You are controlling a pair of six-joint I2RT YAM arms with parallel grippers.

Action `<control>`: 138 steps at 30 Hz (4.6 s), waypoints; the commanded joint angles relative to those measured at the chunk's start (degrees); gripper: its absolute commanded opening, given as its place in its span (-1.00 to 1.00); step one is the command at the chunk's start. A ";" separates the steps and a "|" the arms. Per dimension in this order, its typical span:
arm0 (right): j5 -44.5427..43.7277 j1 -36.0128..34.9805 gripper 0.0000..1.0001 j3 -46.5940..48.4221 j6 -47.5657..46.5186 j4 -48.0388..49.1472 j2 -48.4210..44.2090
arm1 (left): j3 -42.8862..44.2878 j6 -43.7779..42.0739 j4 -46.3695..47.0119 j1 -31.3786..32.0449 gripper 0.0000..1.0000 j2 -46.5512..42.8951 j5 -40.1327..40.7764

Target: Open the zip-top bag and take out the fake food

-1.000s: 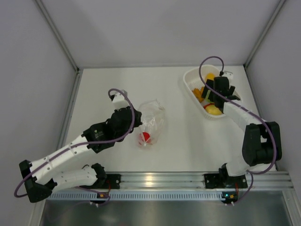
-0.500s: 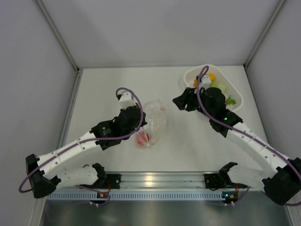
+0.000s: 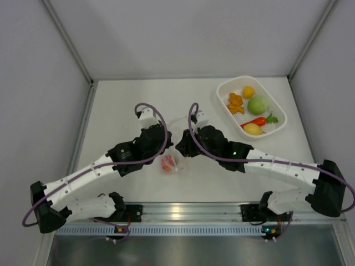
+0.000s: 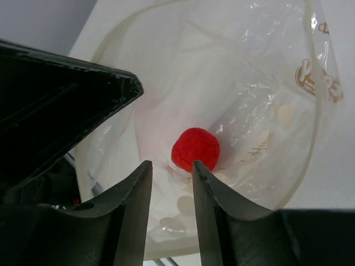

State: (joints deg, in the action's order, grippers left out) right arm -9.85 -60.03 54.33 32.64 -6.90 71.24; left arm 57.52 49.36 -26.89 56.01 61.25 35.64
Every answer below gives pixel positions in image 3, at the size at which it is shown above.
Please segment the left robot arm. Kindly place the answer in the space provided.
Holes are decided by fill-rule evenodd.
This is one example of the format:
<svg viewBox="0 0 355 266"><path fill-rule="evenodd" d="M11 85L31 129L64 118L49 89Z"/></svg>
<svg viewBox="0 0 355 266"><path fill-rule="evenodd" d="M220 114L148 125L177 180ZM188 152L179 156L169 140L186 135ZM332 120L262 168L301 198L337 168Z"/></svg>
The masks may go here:
<svg viewBox="0 0 355 266"><path fill-rule="evenodd" d="M115 172L124 177L151 164L172 146L171 137L171 132L162 125L153 125L143 129L134 140L117 144L82 170L55 182L31 184L31 211L39 231L50 233L82 219L106 224L125 221L127 207L119 193L101 192L90 199L82 199L81 195L112 180Z"/></svg>

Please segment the yellow fake pear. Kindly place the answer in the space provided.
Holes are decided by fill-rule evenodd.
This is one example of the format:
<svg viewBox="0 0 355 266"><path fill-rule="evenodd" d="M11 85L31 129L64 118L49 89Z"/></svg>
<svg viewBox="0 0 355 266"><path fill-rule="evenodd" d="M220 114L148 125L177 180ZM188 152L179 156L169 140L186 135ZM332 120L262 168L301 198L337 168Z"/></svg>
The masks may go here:
<svg viewBox="0 0 355 266"><path fill-rule="evenodd" d="M254 123L246 124L243 127L243 130L244 130L244 132L246 132L250 135L254 135L254 136L259 136L259 135L263 134L262 128Z"/></svg>

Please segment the fake carrot with green leaves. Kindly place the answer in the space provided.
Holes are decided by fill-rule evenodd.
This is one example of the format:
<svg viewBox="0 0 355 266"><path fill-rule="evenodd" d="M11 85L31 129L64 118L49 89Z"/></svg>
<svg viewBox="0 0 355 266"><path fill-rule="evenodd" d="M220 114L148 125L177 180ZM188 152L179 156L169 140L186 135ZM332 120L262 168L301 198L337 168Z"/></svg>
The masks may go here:
<svg viewBox="0 0 355 266"><path fill-rule="evenodd" d="M272 114L269 114L268 117L258 117L252 121L246 122L244 124L241 125L241 127L243 128L244 126L248 125L248 124L256 124L258 126L264 126L266 124L276 124L278 123L278 118L273 116Z"/></svg>

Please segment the clear zip top bag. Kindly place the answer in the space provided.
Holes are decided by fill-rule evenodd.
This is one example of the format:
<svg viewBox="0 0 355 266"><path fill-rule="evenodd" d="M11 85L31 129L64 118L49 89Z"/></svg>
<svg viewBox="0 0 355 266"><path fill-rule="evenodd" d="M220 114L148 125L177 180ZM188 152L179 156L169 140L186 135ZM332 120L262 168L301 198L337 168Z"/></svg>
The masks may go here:
<svg viewBox="0 0 355 266"><path fill-rule="evenodd" d="M188 160L177 149L176 145L182 140L183 131L187 129L187 116L173 119L168 123L168 130L172 133L173 145L160 156L160 171L165 175L183 176L187 170ZM166 172L161 168L161 159L165 155L171 155L177 164L177 171Z"/></svg>

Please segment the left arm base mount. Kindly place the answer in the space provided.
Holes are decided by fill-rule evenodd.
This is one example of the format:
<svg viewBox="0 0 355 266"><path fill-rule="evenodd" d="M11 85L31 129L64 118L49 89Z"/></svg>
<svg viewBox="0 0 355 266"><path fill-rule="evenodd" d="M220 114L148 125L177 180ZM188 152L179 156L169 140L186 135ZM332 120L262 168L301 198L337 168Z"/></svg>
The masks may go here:
<svg viewBox="0 0 355 266"><path fill-rule="evenodd" d="M118 210L115 211L111 216L104 218L104 217L96 217L100 221L104 222L141 222L141 216L143 214L143 205L140 204L128 204L126 205L126 209L124 211Z"/></svg>

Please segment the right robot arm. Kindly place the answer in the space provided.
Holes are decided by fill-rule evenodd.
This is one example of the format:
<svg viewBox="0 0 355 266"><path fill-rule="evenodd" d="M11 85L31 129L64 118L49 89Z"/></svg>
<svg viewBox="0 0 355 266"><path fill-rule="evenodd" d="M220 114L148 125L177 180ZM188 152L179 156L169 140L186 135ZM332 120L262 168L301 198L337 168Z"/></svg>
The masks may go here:
<svg viewBox="0 0 355 266"><path fill-rule="evenodd" d="M264 153L249 144L229 141L213 126L197 132L185 130L176 149L184 157L204 155L232 172L269 177L293 185L287 191L267 191L259 203L259 214L271 220L278 214L312 209L327 217L339 217L346 184L337 164L286 161Z"/></svg>

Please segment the orange fake fruit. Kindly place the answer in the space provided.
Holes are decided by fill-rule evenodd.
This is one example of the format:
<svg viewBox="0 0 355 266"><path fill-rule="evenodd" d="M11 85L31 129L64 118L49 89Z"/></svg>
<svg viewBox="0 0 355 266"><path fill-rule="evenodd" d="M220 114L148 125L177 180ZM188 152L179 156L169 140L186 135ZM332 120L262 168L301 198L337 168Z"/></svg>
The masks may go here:
<svg viewBox="0 0 355 266"><path fill-rule="evenodd" d="M243 102L242 96L237 95L235 93L230 93L229 94L229 103L227 104L227 108L229 109L230 113L232 113L232 114L237 114L237 113L244 114L245 109L242 106L243 103L244 102Z"/></svg>

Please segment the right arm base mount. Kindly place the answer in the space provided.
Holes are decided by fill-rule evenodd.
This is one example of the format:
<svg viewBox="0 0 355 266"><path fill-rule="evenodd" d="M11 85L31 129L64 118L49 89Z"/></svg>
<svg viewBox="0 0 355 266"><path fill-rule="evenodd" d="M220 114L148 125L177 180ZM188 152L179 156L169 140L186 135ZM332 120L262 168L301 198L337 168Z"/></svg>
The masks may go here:
<svg viewBox="0 0 355 266"><path fill-rule="evenodd" d="M242 204L241 214L243 222L286 222L291 218L290 212L276 214L268 209L267 200L272 191L265 192L259 203Z"/></svg>

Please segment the green fake cabbage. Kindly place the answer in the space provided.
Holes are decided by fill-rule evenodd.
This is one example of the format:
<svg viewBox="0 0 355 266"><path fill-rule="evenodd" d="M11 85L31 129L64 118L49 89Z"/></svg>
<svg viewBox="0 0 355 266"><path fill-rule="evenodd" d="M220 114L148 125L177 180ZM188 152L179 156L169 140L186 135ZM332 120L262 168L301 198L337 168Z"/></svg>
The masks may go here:
<svg viewBox="0 0 355 266"><path fill-rule="evenodd" d="M247 104L248 111L253 115L261 115L267 111L269 101L262 96L253 96Z"/></svg>

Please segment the yellow fake lemon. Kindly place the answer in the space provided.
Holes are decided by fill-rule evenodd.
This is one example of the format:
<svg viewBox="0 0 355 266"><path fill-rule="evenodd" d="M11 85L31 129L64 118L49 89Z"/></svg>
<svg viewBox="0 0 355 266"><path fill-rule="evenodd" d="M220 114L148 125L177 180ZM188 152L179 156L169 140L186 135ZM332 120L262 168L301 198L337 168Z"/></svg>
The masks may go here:
<svg viewBox="0 0 355 266"><path fill-rule="evenodd" d="M254 96L255 90L251 86L246 86L242 90L242 97L244 99L250 99Z"/></svg>

